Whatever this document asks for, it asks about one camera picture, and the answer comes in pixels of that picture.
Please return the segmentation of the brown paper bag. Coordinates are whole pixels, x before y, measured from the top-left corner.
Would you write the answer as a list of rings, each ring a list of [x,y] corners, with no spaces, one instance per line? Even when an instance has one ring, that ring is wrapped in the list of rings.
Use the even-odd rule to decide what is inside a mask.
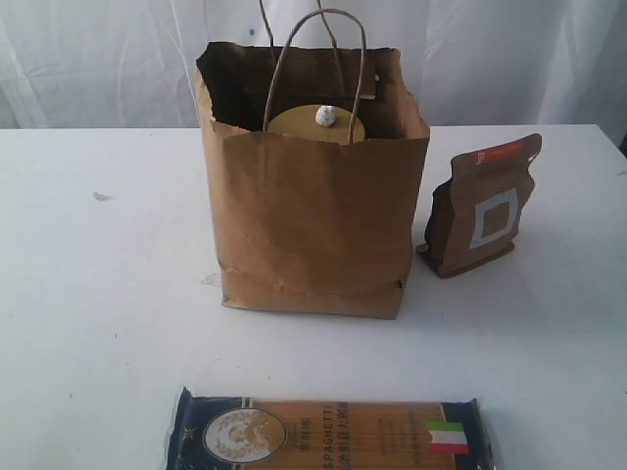
[[[430,138],[399,50],[221,41],[196,67],[223,304],[395,318]],[[303,105],[350,111],[349,143],[267,130]]]

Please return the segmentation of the clear jar with gold lid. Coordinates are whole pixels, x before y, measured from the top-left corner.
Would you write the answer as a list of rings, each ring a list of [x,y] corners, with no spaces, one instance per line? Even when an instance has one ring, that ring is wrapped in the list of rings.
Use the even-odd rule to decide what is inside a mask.
[[[267,130],[314,141],[348,144],[352,113],[334,106],[337,114],[336,122],[332,127],[325,128],[317,125],[314,119],[319,106],[323,105],[303,105],[291,108],[272,118]]]

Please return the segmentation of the brown stand-up pouch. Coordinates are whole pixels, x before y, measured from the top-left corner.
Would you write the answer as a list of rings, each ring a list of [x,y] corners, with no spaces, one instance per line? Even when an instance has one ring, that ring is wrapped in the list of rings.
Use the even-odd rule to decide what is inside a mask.
[[[542,136],[532,133],[452,158],[451,177],[433,191],[424,242],[416,247],[437,275],[462,274],[514,249],[535,188],[529,166],[541,150]]]

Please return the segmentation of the spaghetti package dark blue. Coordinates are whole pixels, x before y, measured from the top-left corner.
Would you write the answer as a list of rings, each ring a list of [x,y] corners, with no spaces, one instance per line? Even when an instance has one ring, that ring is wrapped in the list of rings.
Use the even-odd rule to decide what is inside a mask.
[[[494,469],[476,400],[179,397],[168,469]]]

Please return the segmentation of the clear tape piece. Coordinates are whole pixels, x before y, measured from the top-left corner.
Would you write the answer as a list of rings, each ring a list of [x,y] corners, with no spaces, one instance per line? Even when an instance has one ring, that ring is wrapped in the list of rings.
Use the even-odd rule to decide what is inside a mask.
[[[221,286],[221,276],[218,272],[214,272],[211,273],[207,276],[205,276],[201,281],[201,284],[203,285],[208,285],[208,286],[213,286],[213,287],[220,287]]]

